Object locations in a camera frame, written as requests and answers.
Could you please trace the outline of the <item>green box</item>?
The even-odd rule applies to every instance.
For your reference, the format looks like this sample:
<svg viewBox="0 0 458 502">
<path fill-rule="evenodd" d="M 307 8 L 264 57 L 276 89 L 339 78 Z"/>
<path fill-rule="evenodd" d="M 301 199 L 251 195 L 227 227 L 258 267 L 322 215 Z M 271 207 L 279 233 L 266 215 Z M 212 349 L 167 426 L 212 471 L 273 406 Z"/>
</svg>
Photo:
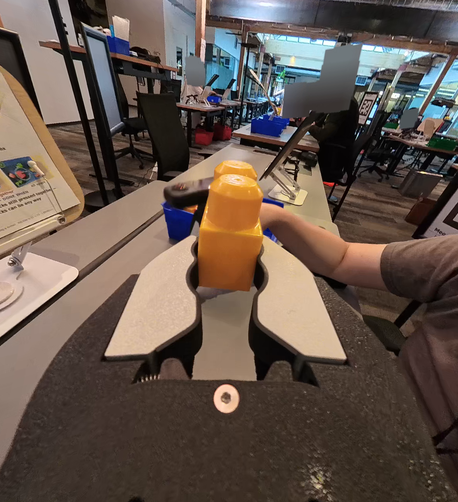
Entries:
<svg viewBox="0 0 458 502">
<path fill-rule="evenodd" d="M 446 137 L 434 136 L 427 142 L 426 146 L 430 149 L 444 152 L 453 152 L 458 146 L 458 140 Z"/>
</svg>

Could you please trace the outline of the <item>small marker sign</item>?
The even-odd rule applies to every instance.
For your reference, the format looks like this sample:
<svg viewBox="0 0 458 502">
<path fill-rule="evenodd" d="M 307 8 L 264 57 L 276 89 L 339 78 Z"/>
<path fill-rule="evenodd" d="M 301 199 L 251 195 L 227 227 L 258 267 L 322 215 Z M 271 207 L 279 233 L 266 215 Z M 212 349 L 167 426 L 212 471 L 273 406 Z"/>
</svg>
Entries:
<svg viewBox="0 0 458 502">
<path fill-rule="evenodd" d="M 367 91 L 363 93 L 358 106 L 358 125 L 362 126 L 367 122 L 378 97 L 378 92 Z"/>
</svg>

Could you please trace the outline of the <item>yellow two-stud block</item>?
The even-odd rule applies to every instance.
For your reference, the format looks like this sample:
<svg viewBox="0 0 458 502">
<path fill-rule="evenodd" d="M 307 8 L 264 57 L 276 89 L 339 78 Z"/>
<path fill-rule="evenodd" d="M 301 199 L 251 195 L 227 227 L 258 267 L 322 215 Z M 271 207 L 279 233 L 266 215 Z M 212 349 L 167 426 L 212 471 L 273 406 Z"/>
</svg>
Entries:
<svg viewBox="0 0 458 502">
<path fill-rule="evenodd" d="M 198 237 L 200 287 L 250 290 L 263 243 L 262 203 L 251 164 L 225 160 L 215 168 Z"/>
</svg>

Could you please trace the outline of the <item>grey bin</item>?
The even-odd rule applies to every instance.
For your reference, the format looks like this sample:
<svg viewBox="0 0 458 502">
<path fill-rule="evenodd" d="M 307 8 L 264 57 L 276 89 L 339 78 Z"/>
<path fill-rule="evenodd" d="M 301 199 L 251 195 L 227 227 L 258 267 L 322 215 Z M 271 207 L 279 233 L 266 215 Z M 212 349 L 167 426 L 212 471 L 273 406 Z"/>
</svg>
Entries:
<svg viewBox="0 0 458 502">
<path fill-rule="evenodd" d="M 402 180 L 397 191 L 408 198 L 427 198 L 442 179 L 441 174 L 411 170 Z"/>
</svg>

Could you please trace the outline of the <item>white stand base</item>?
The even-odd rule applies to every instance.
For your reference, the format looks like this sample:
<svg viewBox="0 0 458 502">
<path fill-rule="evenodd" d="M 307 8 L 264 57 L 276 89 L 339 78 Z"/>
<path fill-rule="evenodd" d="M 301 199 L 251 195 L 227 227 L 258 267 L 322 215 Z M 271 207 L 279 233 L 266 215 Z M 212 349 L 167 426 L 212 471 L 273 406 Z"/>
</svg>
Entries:
<svg viewBox="0 0 458 502">
<path fill-rule="evenodd" d="M 33 254 L 29 246 L 0 260 L 0 339 L 79 275 L 77 268 Z"/>
</svg>

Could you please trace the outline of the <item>small blue bin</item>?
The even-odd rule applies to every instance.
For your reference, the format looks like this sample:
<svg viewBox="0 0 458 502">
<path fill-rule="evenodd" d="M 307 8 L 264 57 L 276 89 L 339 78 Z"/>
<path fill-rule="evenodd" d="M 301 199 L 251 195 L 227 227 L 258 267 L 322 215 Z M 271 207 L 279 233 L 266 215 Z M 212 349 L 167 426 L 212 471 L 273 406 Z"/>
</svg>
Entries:
<svg viewBox="0 0 458 502">
<path fill-rule="evenodd" d="M 281 136 L 288 125 L 288 118 L 264 115 L 251 120 L 251 133 L 254 135 L 267 135 L 277 138 Z"/>
</svg>

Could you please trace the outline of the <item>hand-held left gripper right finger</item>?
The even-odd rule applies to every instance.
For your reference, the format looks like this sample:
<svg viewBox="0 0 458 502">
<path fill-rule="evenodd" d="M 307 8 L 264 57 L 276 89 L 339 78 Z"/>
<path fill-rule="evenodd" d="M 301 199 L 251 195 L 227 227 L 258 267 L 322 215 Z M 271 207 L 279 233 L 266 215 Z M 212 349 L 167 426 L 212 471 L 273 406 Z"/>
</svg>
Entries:
<svg viewBox="0 0 458 502">
<path fill-rule="evenodd" d="M 253 298 L 256 327 L 305 361 L 344 364 L 347 355 L 312 272 L 266 236 L 258 271 L 263 282 Z"/>
</svg>

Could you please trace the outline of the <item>long wooden desk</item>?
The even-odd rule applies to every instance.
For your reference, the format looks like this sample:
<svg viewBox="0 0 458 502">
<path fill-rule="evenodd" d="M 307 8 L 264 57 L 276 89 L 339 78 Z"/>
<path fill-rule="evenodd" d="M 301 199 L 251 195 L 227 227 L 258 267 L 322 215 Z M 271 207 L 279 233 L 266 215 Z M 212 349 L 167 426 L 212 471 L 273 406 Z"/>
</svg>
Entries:
<svg viewBox="0 0 458 502">
<path fill-rule="evenodd" d="M 61 44 L 57 41 L 38 41 L 40 47 L 49 48 L 62 54 Z M 87 63 L 86 50 L 80 46 L 69 45 L 71 58 L 73 60 Z M 163 66 L 160 63 L 147 61 L 129 55 L 111 52 L 113 70 L 116 74 L 127 75 L 147 81 L 147 90 L 152 92 L 153 81 L 165 82 L 164 88 L 172 87 L 176 80 L 173 78 L 177 72 L 176 68 Z"/>
</svg>

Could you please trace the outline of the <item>cardboard box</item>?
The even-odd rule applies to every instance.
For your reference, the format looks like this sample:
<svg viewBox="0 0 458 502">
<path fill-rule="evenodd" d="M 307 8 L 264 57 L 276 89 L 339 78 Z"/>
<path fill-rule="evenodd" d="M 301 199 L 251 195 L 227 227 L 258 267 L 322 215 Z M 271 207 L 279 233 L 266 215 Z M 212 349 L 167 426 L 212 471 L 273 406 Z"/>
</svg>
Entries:
<svg viewBox="0 0 458 502">
<path fill-rule="evenodd" d="M 436 200 L 430 198 L 419 198 L 412 206 L 404 221 L 419 226 L 431 212 L 436 204 Z"/>
</svg>

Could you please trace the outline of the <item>black office chair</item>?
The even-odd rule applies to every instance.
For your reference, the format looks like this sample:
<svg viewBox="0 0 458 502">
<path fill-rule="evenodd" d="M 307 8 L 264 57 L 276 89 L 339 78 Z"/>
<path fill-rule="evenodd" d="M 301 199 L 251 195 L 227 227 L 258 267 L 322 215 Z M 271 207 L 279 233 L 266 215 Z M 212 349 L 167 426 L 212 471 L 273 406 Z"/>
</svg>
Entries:
<svg viewBox="0 0 458 502">
<path fill-rule="evenodd" d="M 157 179 L 170 181 L 186 172 L 190 161 L 190 150 L 175 98 L 170 93 L 137 92 L 137 103 L 156 157 Z"/>
</svg>

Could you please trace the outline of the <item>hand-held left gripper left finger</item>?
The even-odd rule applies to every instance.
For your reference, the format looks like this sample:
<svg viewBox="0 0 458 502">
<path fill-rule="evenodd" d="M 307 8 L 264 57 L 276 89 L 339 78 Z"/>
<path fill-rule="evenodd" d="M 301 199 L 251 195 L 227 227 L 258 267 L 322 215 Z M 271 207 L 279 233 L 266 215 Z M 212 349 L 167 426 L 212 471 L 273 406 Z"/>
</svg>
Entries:
<svg viewBox="0 0 458 502">
<path fill-rule="evenodd" d="M 140 272 L 106 348 L 106 360 L 137 360 L 172 345 L 201 321 L 190 273 L 197 265 L 197 237 L 190 235 L 159 254 Z"/>
</svg>

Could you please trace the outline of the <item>plain blue object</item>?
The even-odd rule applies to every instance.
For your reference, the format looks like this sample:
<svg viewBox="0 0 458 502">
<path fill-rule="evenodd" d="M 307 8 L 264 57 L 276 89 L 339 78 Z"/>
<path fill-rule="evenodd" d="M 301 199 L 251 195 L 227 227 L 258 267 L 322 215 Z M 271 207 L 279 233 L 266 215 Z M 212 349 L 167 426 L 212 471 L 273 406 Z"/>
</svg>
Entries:
<svg viewBox="0 0 458 502">
<path fill-rule="evenodd" d="M 249 245 L 259 253 L 263 234 L 271 233 L 263 230 L 259 212 L 262 202 L 271 202 L 263 197 L 260 188 L 253 184 L 248 190 L 235 192 L 233 195 L 220 192 L 218 189 L 209 191 L 201 218 L 194 213 L 177 209 L 167 201 L 162 203 L 169 238 L 181 241 L 192 235 L 194 223 L 199 223 L 198 236 L 200 251 L 203 246 L 235 245 L 242 249 Z"/>
</svg>

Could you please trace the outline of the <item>person's brown shirt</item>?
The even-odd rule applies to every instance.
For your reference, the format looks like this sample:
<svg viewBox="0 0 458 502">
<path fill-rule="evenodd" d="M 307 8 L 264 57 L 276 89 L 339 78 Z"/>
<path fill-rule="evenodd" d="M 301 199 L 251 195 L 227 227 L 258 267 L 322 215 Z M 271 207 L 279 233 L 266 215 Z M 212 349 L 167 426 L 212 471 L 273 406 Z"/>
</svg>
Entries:
<svg viewBox="0 0 458 502">
<path fill-rule="evenodd" d="M 425 306 L 399 358 L 458 494 L 458 235 L 388 244 L 381 274 L 389 292 Z"/>
</svg>

